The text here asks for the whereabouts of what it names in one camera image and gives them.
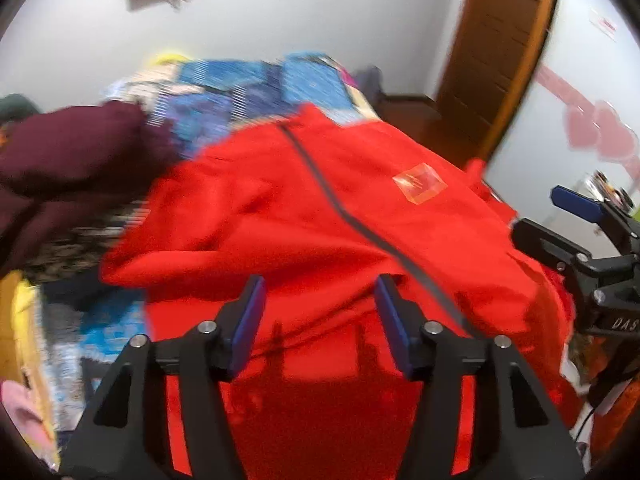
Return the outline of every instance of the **red jacket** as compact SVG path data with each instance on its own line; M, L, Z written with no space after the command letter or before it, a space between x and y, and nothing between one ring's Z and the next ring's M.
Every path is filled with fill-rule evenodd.
M417 205L393 177L421 163L446 187ZM571 320L540 265L513 248L459 169L389 124L342 128L306 106L176 166L149 208L102 275L147 289L154 338L215 316L249 274L266 280L254 355L223 391L250 478L395 475L419 386L396 372L374 311L384 272L455 332L468 333L464 316L466 327L508 335L565 400L559 366ZM458 469L468 461L473 381L464 389ZM174 465L188 470L170 390Z

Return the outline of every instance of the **metal bolt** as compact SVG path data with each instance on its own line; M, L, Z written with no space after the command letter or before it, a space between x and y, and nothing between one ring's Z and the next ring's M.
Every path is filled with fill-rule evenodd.
M133 346L133 348L140 348L146 344L146 335L144 334L136 334L131 339L129 339L129 344Z
M602 292L599 288L593 291L593 300L596 302L596 304L601 305L606 299L607 297L605 296L604 292Z
M438 323L437 321L427 321L424 324L424 331L429 333L429 334L439 334L440 332L442 332L442 325L440 323Z
M496 343L500 348L509 348L511 346L511 339L505 335L497 335L494 337L494 343Z
M215 321L207 319L206 321L203 321L198 325L198 332L202 332L203 334L210 334L217 328L218 326Z

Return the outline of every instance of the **wooden door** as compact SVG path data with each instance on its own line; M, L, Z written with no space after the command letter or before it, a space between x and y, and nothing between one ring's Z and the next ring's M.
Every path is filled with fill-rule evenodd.
M438 110L487 158L526 88L555 0L467 0Z

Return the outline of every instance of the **dark purple garment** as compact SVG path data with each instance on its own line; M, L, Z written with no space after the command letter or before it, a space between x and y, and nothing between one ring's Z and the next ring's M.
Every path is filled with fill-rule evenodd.
M32 116L0 150L0 277L41 244L146 192L178 160L168 125L110 101Z

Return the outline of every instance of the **wooden floor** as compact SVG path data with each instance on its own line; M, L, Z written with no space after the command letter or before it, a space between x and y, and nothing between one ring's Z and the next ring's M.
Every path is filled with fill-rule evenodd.
M384 121L459 168L462 168L478 150L476 144L458 134L425 102L385 100L378 111Z

